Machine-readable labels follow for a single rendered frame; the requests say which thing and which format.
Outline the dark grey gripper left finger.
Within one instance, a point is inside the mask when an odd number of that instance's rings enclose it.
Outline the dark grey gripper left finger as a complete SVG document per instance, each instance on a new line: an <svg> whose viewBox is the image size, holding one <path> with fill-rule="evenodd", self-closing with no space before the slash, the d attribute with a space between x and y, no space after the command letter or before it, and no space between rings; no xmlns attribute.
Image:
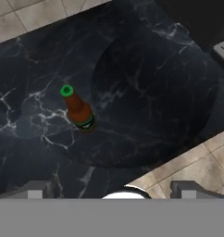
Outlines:
<svg viewBox="0 0 224 237"><path fill-rule="evenodd" d="M21 188L0 194L0 199L47 199L55 197L55 185L51 181L29 181Z"/></svg>

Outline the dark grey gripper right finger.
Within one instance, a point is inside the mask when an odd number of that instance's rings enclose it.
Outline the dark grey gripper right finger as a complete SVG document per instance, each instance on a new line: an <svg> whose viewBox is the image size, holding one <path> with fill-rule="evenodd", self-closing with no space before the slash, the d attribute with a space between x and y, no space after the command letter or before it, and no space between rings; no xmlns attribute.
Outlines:
<svg viewBox="0 0 224 237"><path fill-rule="evenodd" d="M172 181L170 189L170 197L173 199L224 198L223 194L208 191L195 181Z"/></svg>

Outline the white round stool seat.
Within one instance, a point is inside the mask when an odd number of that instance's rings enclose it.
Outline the white round stool seat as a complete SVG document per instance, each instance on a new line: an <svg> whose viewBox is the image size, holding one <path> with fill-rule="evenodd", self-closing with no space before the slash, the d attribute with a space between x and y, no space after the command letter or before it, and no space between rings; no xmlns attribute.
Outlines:
<svg viewBox="0 0 224 237"><path fill-rule="evenodd" d="M116 192L107 194L105 199L150 199L150 195L138 187L124 186Z"/></svg>

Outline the brown bottle with green cap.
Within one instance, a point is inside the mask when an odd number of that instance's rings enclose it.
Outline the brown bottle with green cap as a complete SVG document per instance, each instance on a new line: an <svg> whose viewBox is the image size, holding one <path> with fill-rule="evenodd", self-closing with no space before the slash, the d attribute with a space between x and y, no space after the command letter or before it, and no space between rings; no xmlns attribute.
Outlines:
<svg viewBox="0 0 224 237"><path fill-rule="evenodd" d="M95 126L94 113L89 104L83 101L71 85L64 85L60 89L68 107L68 118L81 131L91 131Z"/></svg>

